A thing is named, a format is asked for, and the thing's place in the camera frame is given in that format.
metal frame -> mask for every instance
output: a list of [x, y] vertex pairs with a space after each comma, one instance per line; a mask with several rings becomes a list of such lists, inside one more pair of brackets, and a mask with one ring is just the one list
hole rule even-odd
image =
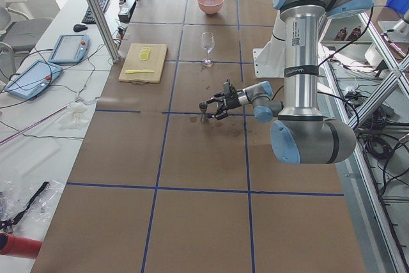
[[[369, 18], [366, 13], [361, 13], [359, 15], [359, 18], [363, 24], [367, 24], [369, 22]], [[323, 37], [326, 30], [328, 29], [329, 23], [330, 21], [323, 21], [320, 24], [321, 37]], [[406, 98], [409, 99], [409, 81], [406, 78], [406, 75], [403, 74], [403, 72], [409, 67], [409, 57], [406, 57], [404, 60], [402, 60], [401, 63], [398, 63], [390, 53], [386, 43], [372, 23], [369, 24], [367, 31], [373, 39], [373, 42], [378, 48], [382, 58], [386, 62], [390, 70], [390, 74], [386, 78], [384, 78], [381, 84], [373, 91], [373, 94], [370, 95], [369, 98], [364, 102], [364, 104], [357, 110], [360, 123], [363, 123], [368, 117], [370, 117], [397, 87], [400, 87]], [[318, 54], [322, 59], [326, 57], [325, 51], [321, 45], [318, 49]], [[333, 94], [339, 96], [340, 93], [337, 89], [337, 84], [332, 77], [328, 63], [324, 63], [322, 67], [327, 77], [329, 86], [330, 88], [332, 88]], [[342, 102], [340, 100], [335, 100], [335, 103], [338, 108], [339, 114], [341, 115], [341, 120], [347, 123], [350, 127], [356, 126], [356, 124], [358, 123], [357, 117], [353, 115], [351, 118], [348, 118]], [[394, 236], [389, 226], [389, 220], [382, 207], [382, 204], [378, 199], [378, 194], [373, 185], [371, 170], [368, 169], [365, 158], [362, 152], [359, 150], [358, 146], [355, 148], [353, 155], [358, 162], [360, 174], [362, 175], [362, 179], [371, 201], [371, 206], [374, 210], [376, 220], [378, 221], [378, 224], [382, 231], [383, 239], [388, 247], [395, 270], [397, 273], [406, 273], [405, 262], [402, 259], [399, 249], [396, 246]]]
[[91, 8], [92, 14], [96, 21], [96, 25], [98, 26], [105, 46], [107, 47], [108, 52], [111, 55], [112, 62], [116, 63], [120, 59], [120, 54], [118, 53], [114, 40], [112, 39], [111, 32], [109, 31], [107, 21], [105, 20], [104, 13], [101, 10], [98, 0], [87, 0], [87, 2], [89, 7]]
[[[364, 25], [369, 21], [366, 13], [359, 14], [359, 19]], [[369, 96], [359, 109], [357, 109], [360, 123], [363, 123], [368, 119], [398, 86], [409, 100], [409, 81], [406, 78], [406, 75], [403, 74], [403, 72], [409, 67], [409, 57], [406, 57], [401, 63], [398, 63], [389, 52], [385, 41], [379, 35], [372, 22], [369, 24], [367, 31], [378, 48], [381, 57], [388, 66], [390, 74], [384, 78], [381, 84], [373, 91], [372, 95]], [[353, 115], [349, 119], [348, 125], [354, 127], [357, 122], [357, 117]]]
[[[322, 47], [319, 48], [318, 53], [322, 59], [325, 59], [325, 51], [323, 50]], [[336, 81], [332, 78], [332, 74], [331, 74], [328, 63], [324, 63], [321, 67], [324, 69], [329, 87], [332, 89], [333, 94], [339, 96], [340, 93], [337, 90]], [[348, 115], [346, 114], [343, 103], [340, 100], [335, 100], [335, 103], [338, 108], [339, 114], [341, 115], [341, 120], [344, 123], [348, 123], [349, 119], [348, 119]], [[378, 221], [378, 224], [382, 231], [383, 239], [385, 240], [385, 243], [388, 246], [389, 254], [394, 263], [396, 272], [406, 273], [405, 264], [403, 263], [403, 260], [400, 257], [399, 250], [397, 249], [394, 237], [392, 235], [392, 232], [390, 231], [387, 216], [385, 215], [385, 212], [383, 211], [382, 205], [378, 199], [378, 194], [372, 183], [372, 178], [371, 178], [371, 173], [370, 173], [371, 171], [366, 166], [365, 158], [362, 152], [359, 150], [358, 144], [353, 152], [353, 155], [355, 159], [357, 160], [358, 165], [360, 167], [359, 169], [360, 174], [362, 175], [362, 179], [365, 183], [365, 187], [366, 187], [369, 199], [371, 200], [371, 205], [375, 213], [376, 220]]]

chair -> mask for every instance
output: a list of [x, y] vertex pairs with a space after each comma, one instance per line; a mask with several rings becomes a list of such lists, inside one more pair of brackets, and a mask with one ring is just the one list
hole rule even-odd
[[[6, 6], [0, 6], [0, 52], [8, 51], [11, 57], [13, 73], [16, 72], [16, 53], [28, 53], [37, 44], [47, 30], [52, 19], [30, 19], [26, 14], [10, 8], [13, 3], [25, 3], [27, 0], [6, 0]], [[25, 18], [20, 22], [11, 22], [14, 13]]]

label on robot arm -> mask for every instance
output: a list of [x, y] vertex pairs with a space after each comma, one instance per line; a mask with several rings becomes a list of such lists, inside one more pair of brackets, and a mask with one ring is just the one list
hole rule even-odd
[[294, 19], [287, 29], [287, 47], [305, 46], [305, 19]]

lemon slice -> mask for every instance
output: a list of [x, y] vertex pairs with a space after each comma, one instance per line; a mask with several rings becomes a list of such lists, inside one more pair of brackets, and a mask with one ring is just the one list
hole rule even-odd
[[146, 61], [149, 59], [149, 55], [151, 53], [150, 47], [142, 47], [141, 51], [139, 52], [139, 59], [141, 61]]

tablet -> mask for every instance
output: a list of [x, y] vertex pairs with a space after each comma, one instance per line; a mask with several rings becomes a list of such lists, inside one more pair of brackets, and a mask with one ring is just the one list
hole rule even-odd
[[11, 80], [4, 88], [4, 92], [24, 99], [32, 99], [47, 89], [63, 71], [63, 68], [54, 63], [35, 61], [16, 79]]
[[88, 35], [60, 35], [49, 62], [60, 65], [77, 64], [86, 55], [88, 46]]

